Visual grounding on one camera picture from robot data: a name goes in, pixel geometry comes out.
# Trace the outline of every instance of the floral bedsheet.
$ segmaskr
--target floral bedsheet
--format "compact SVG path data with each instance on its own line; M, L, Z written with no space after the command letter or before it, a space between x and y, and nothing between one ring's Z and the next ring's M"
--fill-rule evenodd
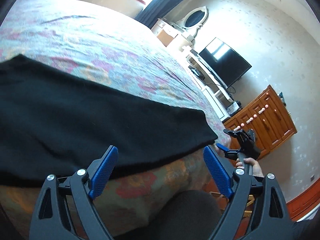
M118 12L78 0L17 0L0 27L0 62L17 54L138 97L202 109L217 141L230 142L209 102L162 43ZM161 168L109 181L95 205L116 236L147 225L174 194L201 189L209 178L199 150ZM26 239L38 193L38 188L0 186L0 203ZM75 226L83 235L79 221Z

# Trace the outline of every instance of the gray handle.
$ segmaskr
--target gray handle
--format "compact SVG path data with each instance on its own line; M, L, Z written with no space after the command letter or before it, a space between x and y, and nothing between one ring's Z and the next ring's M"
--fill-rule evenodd
M247 158L247 156L244 153L238 153L237 156L244 166L244 171L246 171L249 175L252 175L252 165L244 163L243 160L244 158Z

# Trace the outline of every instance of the television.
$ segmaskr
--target television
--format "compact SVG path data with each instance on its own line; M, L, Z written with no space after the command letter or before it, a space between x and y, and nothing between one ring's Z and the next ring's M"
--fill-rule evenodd
M251 68L244 58L218 38L198 53L198 57L225 89Z

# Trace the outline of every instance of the silver screw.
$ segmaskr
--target silver screw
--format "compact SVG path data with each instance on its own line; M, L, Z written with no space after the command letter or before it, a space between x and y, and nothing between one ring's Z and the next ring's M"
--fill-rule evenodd
M274 178L275 178L275 176L274 176L272 173L268 173L267 177L268 177L269 179L274 179Z
M48 181L53 180L53 179L54 179L54 175L52 175L52 174L47 177Z
M236 174L243 175L244 174L244 170L243 169L236 169Z
M79 171L77 171L77 174L78 174L79 176L82 176L82 175L85 174L85 170L84 170L84 169L80 169Z

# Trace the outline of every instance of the tv stand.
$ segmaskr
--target tv stand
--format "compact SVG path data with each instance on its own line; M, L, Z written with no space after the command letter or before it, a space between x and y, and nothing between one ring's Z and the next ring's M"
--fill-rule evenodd
M191 76L193 82L201 90L204 96L207 98L213 109L217 113L220 120L223 122L230 118L224 104L233 103L233 98L229 95L226 89L219 83L214 75L206 68L205 64L191 52L190 46L182 47L182 56L184 62L179 62L185 71ZM191 65L194 68L200 70L205 76L205 80L198 79L188 68Z

